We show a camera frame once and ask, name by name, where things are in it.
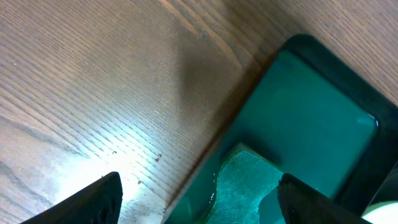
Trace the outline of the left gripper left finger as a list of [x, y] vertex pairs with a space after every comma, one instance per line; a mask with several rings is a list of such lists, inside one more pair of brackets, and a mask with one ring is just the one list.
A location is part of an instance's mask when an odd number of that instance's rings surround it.
[[22, 224], [117, 224], [122, 197], [120, 175], [110, 172]]

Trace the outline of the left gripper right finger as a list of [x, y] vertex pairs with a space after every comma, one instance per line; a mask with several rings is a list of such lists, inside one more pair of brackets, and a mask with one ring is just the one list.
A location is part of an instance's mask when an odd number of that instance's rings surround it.
[[370, 224], [288, 173], [279, 181], [277, 199], [288, 224]]

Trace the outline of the green scrubbing sponge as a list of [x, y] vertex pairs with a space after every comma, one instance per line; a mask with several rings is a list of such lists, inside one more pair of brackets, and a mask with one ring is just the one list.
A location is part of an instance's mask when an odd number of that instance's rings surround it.
[[222, 163], [214, 204], [205, 219], [214, 224], [260, 222], [259, 205], [278, 184], [282, 172], [245, 145]]

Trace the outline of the green plate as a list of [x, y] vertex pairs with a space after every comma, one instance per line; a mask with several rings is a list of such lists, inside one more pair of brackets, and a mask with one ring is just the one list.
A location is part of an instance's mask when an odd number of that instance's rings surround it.
[[373, 224], [398, 224], [397, 216], [397, 201], [387, 201], [370, 205], [361, 217]]

